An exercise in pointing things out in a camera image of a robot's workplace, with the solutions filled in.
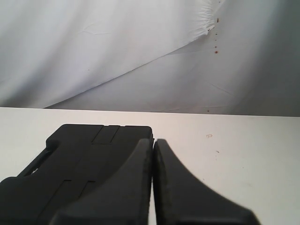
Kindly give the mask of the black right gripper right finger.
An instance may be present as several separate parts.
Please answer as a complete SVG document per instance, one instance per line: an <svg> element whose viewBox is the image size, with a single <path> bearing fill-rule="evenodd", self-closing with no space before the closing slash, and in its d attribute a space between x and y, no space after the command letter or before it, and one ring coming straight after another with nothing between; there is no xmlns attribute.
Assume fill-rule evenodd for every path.
<svg viewBox="0 0 300 225"><path fill-rule="evenodd" d="M210 189L176 157L166 140L153 152L153 191L158 225L258 225L255 214Z"/></svg>

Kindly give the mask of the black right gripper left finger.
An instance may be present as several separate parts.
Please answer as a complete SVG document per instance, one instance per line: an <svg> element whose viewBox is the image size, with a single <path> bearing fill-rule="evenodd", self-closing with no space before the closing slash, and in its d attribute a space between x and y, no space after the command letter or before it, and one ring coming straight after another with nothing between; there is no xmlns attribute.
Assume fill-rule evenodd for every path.
<svg viewBox="0 0 300 225"><path fill-rule="evenodd" d="M146 225L149 219L152 141L141 139L104 184L57 211L53 225Z"/></svg>

